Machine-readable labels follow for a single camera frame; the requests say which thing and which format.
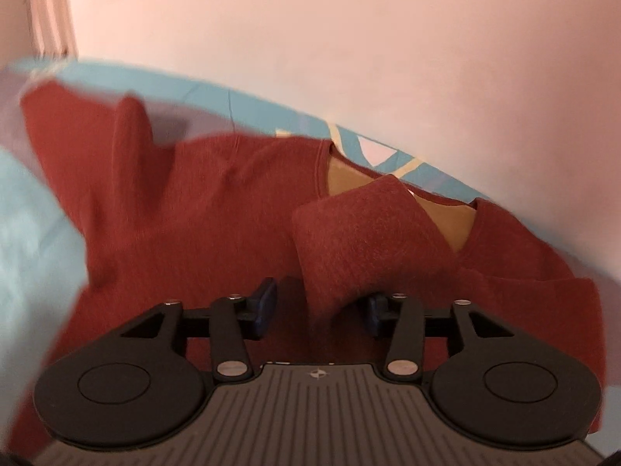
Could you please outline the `teal and grey bedsheet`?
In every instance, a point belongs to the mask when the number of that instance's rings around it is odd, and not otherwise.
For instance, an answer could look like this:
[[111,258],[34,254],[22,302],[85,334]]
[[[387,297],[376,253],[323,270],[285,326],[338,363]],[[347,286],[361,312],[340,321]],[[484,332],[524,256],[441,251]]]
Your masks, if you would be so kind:
[[1,422],[8,425],[50,342],[85,283],[82,237],[44,183],[21,109],[32,86],[57,79],[90,96],[145,102],[161,142],[210,132],[260,132],[334,142],[375,172],[397,172],[431,193],[470,201],[476,192],[403,150],[342,126],[225,87],[114,64],[18,61],[1,72]]

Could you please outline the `dark red knit sweater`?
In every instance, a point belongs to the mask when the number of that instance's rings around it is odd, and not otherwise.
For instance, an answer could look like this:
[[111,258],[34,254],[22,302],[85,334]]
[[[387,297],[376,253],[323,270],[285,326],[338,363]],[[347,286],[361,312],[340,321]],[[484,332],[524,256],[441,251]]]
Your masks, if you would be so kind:
[[229,132],[159,144],[140,100],[115,104],[57,82],[21,101],[49,188],[85,241],[87,281],[47,367],[159,304],[278,301],[255,371],[214,388],[174,435],[128,450],[58,441],[33,387],[10,426],[21,465],[598,465],[584,440],[547,449],[475,441],[417,386],[379,374],[389,340],[364,299],[403,294],[427,309],[466,299],[605,380],[597,287],[484,199],[410,187],[349,163],[327,140]]

